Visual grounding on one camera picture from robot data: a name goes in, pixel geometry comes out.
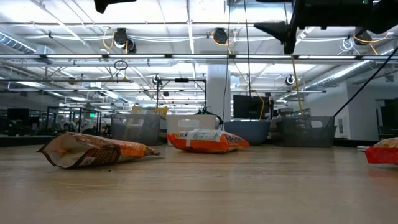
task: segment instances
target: blue bowl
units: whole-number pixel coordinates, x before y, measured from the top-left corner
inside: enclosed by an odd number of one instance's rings
[[[269,125],[267,121],[230,121],[224,123],[224,130],[258,146],[267,139]]]

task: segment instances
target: white box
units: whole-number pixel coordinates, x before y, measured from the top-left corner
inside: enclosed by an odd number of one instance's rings
[[[167,134],[194,129],[214,130],[217,128],[216,118],[215,115],[167,115]]]

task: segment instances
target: gray plastic basket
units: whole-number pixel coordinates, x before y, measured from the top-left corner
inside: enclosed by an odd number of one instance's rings
[[[267,139],[269,125],[267,121],[231,121],[224,122],[224,129],[243,138],[251,146],[258,146]]]
[[[334,117],[283,117],[277,125],[280,139],[273,139],[273,141],[279,146],[333,146],[333,138],[335,137]]]
[[[111,119],[112,139],[156,146],[166,143],[166,120],[158,114],[117,114]]]

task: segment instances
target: red snack bag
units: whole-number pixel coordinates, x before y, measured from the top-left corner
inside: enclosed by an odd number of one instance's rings
[[[177,149],[199,153],[226,153],[249,143],[243,138],[220,130],[195,129],[167,135],[167,139]]]
[[[371,164],[398,164],[398,138],[380,141],[365,151]]]
[[[61,134],[38,152],[41,152],[53,166],[63,169],[112,164],[160,155],[160,152],[140,143],[80,133]]]

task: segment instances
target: yellow cable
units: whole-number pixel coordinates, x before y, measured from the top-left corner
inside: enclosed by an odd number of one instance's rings
[[[377,53],[376,49],[373,47],[373,44],[370,44],[370,46],[371,46],[371,48],[372,48],[373,52],[374,52],[376,55],[378,55],[378,53]]]
[[[249,86],[248,81],[246,81],[246,79],[244,78],[242,72],[240,71],[240,69],[239,69],[238,66],[236,65],[235,60],[232,59],[232,61],[234,62],[235,67],[238,69],[239,73],[241,74],[243,80],[244,80],[244,81],[248,84],[248,86]],[[264,102],[264,100],[262,99],[262,97],[261,97],[256,91],[254,91],[251,87],[250,87],[250,91],[253,91],[253,92],[260,98],[260,100],[262,101],[262,107],[261,107],[260,118],[259,118],[259,119],[261,119],[261,118],[262,118],[262,112],[264,111],[264,105],[265,105],[266,103]]]
[[[113,38],[114,38],[114,32],[112,34],[112,43],[111,46],[106,45],[105,43],[105,36],[106,36],[106,31],[104,32],[104,39],[102,40],[102,43],[104,44],[104,47],[106,47],[107,49],[111,49],[113,47]]]
[[[377,43],[377,42],[379,42],[379,41],[385,40],[387,37],[388,37],[388,34],[386,34],[386,36],[383,37],[383,38],[381,38],[380,40],[368,41],[368,40],[361,40],[361,39],[357,38],[357,37],[354,35],[354,38],[355,38],[356,40],[359,40],[359,41],[364,42],[364,43],[369,43],[369,44],[373,44],[373,43]]]
[[[296,66],[294,64],[294,58],[292,55],[292,65],[293,65],[293,74],[294,74],[294,81],[296,83],[296,90],[297,90],[297,98],[298,98],[298,106],[300,107],[300,114],[303,116],[303,107],[301,105],[301,99],[300,99],[300,92],[299,92],[299,82],[297,81],[297,74],[296,74]]]
[[[220,46],[228,46],[228,45],[230,45],[230,44],[232,44],[234,42],[234,39],[233,39],[233,40],[231,40],[231,42],[229,44],[219,44],[219,43],[217,43],[216,40],[214,39],[214,31],[211,33],[211,38],[213,39],[214,43],[216,43],[217,45],[220,45]]]

